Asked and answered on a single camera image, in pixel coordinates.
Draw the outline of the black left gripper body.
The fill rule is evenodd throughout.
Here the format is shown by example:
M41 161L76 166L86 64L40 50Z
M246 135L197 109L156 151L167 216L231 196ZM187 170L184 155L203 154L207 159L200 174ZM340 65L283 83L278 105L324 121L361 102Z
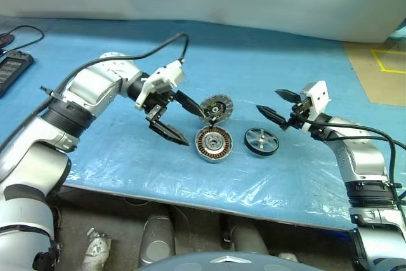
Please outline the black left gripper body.
M168 103L174 101L175 95L176 93L172 90L165 93L149 93L144 101L146 120L148 122L158 120L165 113Z

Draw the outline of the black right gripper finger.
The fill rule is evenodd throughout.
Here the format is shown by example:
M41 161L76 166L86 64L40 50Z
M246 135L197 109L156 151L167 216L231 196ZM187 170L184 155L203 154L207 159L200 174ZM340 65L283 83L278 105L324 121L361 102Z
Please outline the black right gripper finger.
M256 108L265 118L278 125L282 130L286 130L290 126L289 122L275 110L264 105L257 105Z
M301 96L288 89L277 89L276 94L290 103L301 103Z

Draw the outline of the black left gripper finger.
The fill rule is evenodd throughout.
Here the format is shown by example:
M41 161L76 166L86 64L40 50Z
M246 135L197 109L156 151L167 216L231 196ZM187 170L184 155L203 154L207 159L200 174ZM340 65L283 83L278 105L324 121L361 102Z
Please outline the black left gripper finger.
M166 125L160 121L150 121L149 128L170 142L189 146L185 136L171 125Z
M174 100L177 101L187 112L200 118L206 117L199 104L197 104L192 98L184 94L182 91L178 90L174 94Z

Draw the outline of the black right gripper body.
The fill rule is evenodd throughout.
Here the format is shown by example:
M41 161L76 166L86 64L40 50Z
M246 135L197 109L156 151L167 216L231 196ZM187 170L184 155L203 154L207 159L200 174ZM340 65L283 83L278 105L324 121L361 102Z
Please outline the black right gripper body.
M306 120L310 116L310 109L313 104L309 98L305 98L292 106L290 118L287 121L287 128L293 127L298 130L309 130L310 123Z

